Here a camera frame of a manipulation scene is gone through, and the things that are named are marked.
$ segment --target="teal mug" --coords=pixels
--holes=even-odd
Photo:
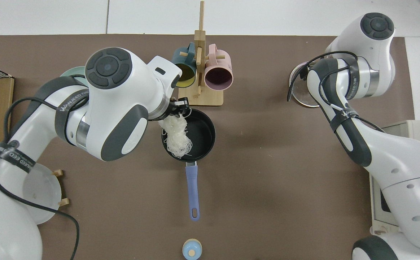
[[[194,59],[196,48],[193,42],[188,47],[181,47],[175,50],[172,63],[179,67],[183,74],[178,80],[177,87],[190,87],[196,81],[196,60]]]

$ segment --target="small blue container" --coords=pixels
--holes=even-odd
[[[202,255],[202,244],[199,240],[191,238],[183,245],[183,256],[187,260],[197,260]]]

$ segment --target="white floor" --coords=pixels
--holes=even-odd
[[[193,34],[199,0],[0,0],[0,35]],[[339,35],[369,12],[406,37],[420,120],[420,0],[206,0],[207,35]]]

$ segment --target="purple pot handle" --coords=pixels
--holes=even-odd
[[[200,218],[199,194],[197,192],[197,165],[186,166],[187,194],[189,199],[189,216],[192,221]]]

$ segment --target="mug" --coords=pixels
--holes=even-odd
[[[181,52],[187,53],[187,56],[180,55]],[[189,46],[181,47],[175,50],[172,57],[172,63],[181,69],[182,76],[178,80],[177,87],[189,87],[196,81],[196,60],[194,59],[196,48],[193,42]]]
[[[209,60],[205,63],[205,85],[213,90],[225,90],[233,84],[231,57],[226,51],[216,49],[216,44],[209,45]]]

